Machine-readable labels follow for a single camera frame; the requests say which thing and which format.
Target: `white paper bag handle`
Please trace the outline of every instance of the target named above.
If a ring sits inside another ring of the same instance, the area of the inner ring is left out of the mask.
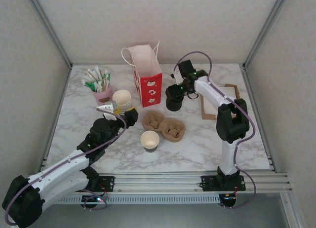
[[[123,56],[123,50],[124,50],[124,49],[127,49],[129,52],[132,52],[132,55],[131,55],[131,56],[132,56],[132,58],[133,58],[133,51],[131,51],[129,48],[125,48],[125,47],[124,47],[124,48],[121,50],[121,52],[120,52],[121,55],[122,55],[123,60],[125,60],[125,62],[127,62],[129,65],[136,67],[136,65],[131,64],[130,62],[128,62],[128,61],[124,58],[124,56]]]
[[[158,63],[158,59],[157,59],[157,55],[158,55],[158,47],[159,47],[159,43],[160,41],[158,41],[158,44],[156,45],[155,48],[153,48],[153,51],[155,52],[155,49],[156,49],[156,62]]]

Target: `white marble surface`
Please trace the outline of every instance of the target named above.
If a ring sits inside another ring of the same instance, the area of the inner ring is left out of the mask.
[[[49,151],[47,165],[50,166],[84,140],[93,122],[102,117],[95,110],[96,102],[88,88],[81,83],[84,70],[94,66],[74,66],[66,96],[58,119],[56,131]],[[133,82],[129,65],[105,65],[111,71],[114,90],[131,92],[132,103],[139,117],[135,126],[126,132],[92,165],[98,172],[175,172],[216,170],[221,159],[222,141],[216,133],[216,122],[201,119],[200,99],[185,97],[180,111],[170,112],[165,106],[165,89],[174,83],[170,77],[173,65],[161,65],[163,92],[159,105],[142,108]],[[208,64],[194,64],[196,70],[208,71]],[[238,64],[214,64],[212,79],[219,85],[236,84],[240,96],[247,102],[250,117],[255,120],[247,91]],[[149,110],[158,110],[166,117],[176,118],[186,125],[183,139],[178,143],[165,140],[160,135],[160,144],[154,153],[146,152],[140,144],[145,131],[142,119]],[[239,166],[243,169],[268,169],[269,163],[257,130],[253,139],[241,144]]]

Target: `paper cup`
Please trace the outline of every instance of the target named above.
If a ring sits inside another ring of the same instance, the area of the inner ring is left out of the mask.
[[[120,107],[119,114],[124,114],[128,109],[132,108],[132,95],[127,90],[118,90],[113,94],[113,100]]]
[[[154,152],[159,144],[159,135],[155,131],[146,131],[140,137],[140,142],[147,152]]]
[[[92,94],[93,94],[98,106],[101,106],[104,103],[106,103],[107,101],[112,100],[113,90],[112,90],[112,87],[109,85],[105,91],[102,91],[102,92],[93,92],[92,91]]]

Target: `metal profile bar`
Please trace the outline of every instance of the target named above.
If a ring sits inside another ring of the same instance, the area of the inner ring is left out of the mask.
[[[280,193],[284,212],[290,228],[304,228],[307,227],[305,221],[300,213],[300,210],[295,202],[293,193]]]
[[[106,174],[115,176],[115,186],[111,194],[178,194],[178,193],[206,193],[199,186],[202,175],[215,175],[216,172],[192,172],[180,173],[113,173]],[[284,173],[258,173],[249,171],[250,176],[256,183],[257,191],[261,192],[291,192],[289,179]],[[247,190],[242,193],[253,193],[253,184],[244,175]]]
[[[248,56],[244,62],[244,67],[245,70],[248,69],[250,63],[252,62],[252,60],[254,59],[255,55],[257,54],[260,46],[262,45],[265,37],[267,36],[272,24],[274,23],[277,15],[279,14],[279,12],[281,11],[284,3],[286,0],[276,0],[272,10],[270,11],[263,27],[261,28],[261,31],[258,35],[258,37],[256,38],[250,52],[248,53]]]
[[[65,61],[65,63],[67,64],[69,70],[71,69],[71,62],[67,56],[66,51],[64,50],[58,36],[56,35],[52,25],[50,24],[47,16],[45,15],[45,12],[39,2],[39,0],[29,0],[35,13],[39,16],[40,21],[42,22],[46,32],[48,33],[50,39],[52,40],[52,42],[54,43],[54,45],[56,46],[59,54],[61,55],[61,57],[63,58],[63,60]]]
[[[273,154],[273,152],[271,150],[271,146],[269,144],[269,141],[268,141],[268,138],[267,138],[267,134],[266,134],[265,129],[263,127],[262,119],[260,117],[258,105],[256,103],[256,100],[255,100],[255,97],[254,97],[254,94],[253,94],[253,90],[252,90],[252,87],[251,87],[251,84],[250,84],[250,81],[249,81],[248,73],[243,69],[243,67],[241,68],[241,73],[242,73],[243,81],[245,83],[245,86],[246,86],[246,89],[247,89],[247,92],[248,92],[248,95],[249,95],[250,102],[252,104],[253,112],[254,112],[255,117],[256,117],[256,121],[257,121],[257,124],[258,124],[259,132],[261,134],[263,146],[264,146],[264,148],[266,150],[267,156],[271,157],[272,167],[274,168],[274,170],[276,172],[278,172],[278,171],[280,171],[280,167],[278,166],[278,164],[275,161],[275,157],[274,157],[274,154]]]
[[[69,79],[70,79],[70,74],[71,74],[71,70],[68,71],[68,74],[67,74],[67,78],[66,78],[66,81],[65,81],[63,92],[62,92],[60,100],[58,102],[56,114],[55,114],[52,126],[50,128],[50,132],[49,132],[48,137],[46,139],[45,149],[44,149],[44,153],[43,153],[43,156],[42,156],[42,160],[41,160],[38,172],[41,171],[45,167],[44,163],[47,161],[47,156],[48,156],[48,153],[49,153],[51,142],[53,141],[53,137],[54,137],[55,129],[56,129],[56,126],[57,126],[57,122],[58,122],[59,114],[60,114],[60,111],[61,111],[61,107],[63,105],[63,101],[64,101],[64,98],[65,98],[65,95],[66,95],[66,90],[67,90],[68,82],[69,82]]]

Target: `robotic arm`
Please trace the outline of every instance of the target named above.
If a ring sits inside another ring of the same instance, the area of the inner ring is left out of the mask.
[[[193,68],[190,60],[179,63],[178,68],[181,77],[178,73],[172,74],[177,83],[166,89],[167,108],[177,111],[181,108],[185,95],[189,97],[190,94],[199,93],[218,109],[216,131],[223,140],[222,160],[217,170],[218,174],[208,186],[208,191],[234,191],[236,186],[238,190],[245,190],[245,186],[241,184],[243,177],[239,175],[240,171],[234,164],[234,152],[237,143],[246,136],[249,130],[249,120],[231,101],[247,113],[246,102],[243,99],[236,100],[221,92],[211,79],[207,80],[207,73],[204,70],[196,71]]]
[[[112,108],[113,112],[115,104],[101,107]],[[2,207],[9,209],[8,214],[16,225],[20,228],[30,226],[50,205],[72,192],[95,190],[99,174],[90,165],[103,156],[105,149],[116,141],[122,133],[119,132],[120,129],[133,126],[138,118],[135,109],[125,112],[122,117],[117,116],[120,120],[116,120],[116,116],[111,113],[104,115],[105,118],[94,122],[85,140],[66,158],[28,178],[20,175],[12,181]]]

